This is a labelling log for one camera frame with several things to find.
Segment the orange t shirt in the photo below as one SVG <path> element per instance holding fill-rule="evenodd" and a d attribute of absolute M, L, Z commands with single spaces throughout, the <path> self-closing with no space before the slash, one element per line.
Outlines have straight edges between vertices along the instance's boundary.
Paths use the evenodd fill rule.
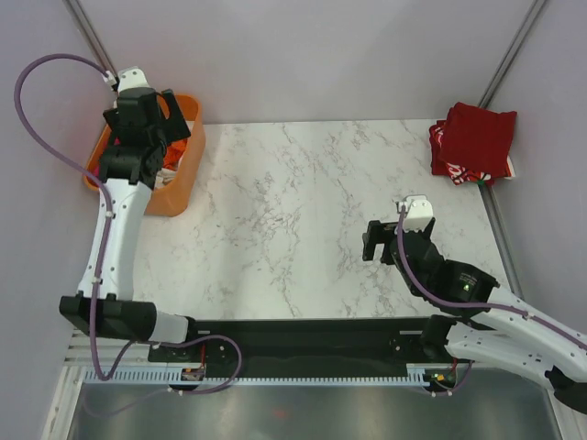
<path fill-rule="evenodd" d="M 163 160 L 163 168 L 171 171 L 176 171 L 179 167 L 180 161 L 187 148 L 187 139 L 181 139 L 172 142 L 167 147 L 166 154 Z"/>

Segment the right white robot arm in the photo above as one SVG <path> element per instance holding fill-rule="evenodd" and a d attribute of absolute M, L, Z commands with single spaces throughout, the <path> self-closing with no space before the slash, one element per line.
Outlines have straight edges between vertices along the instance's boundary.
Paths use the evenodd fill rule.
<path fill-rule="evenodd" d="M 400 272 L 415 297 L 438 308 L 420 337 L 422 354 L 489 364 L 534 381 L 572 410 L 586 412 L 586 336 L 515 296 L 490 274 L 444 258 L 431 240 L 432 224 L 405 232 L 372 220 L 362 235 L 362 258 Z"/>

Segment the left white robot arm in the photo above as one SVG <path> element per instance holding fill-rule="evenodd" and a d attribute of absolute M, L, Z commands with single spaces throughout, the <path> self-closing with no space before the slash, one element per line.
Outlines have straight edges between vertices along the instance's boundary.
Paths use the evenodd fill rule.
<path fill-rule="evenodd" d="M 105 111 L 111 130 L 98 162 L 102 184 L 89 269 L 73 296 L 61 297 L 61 315 L 87 336 L 169 344 L 181 360 L 201 350 L 186 317 L 134 301 L 133 267 L 139 227 L 171 143 L 191 132 L 172 90 L 120 90 Z"/>

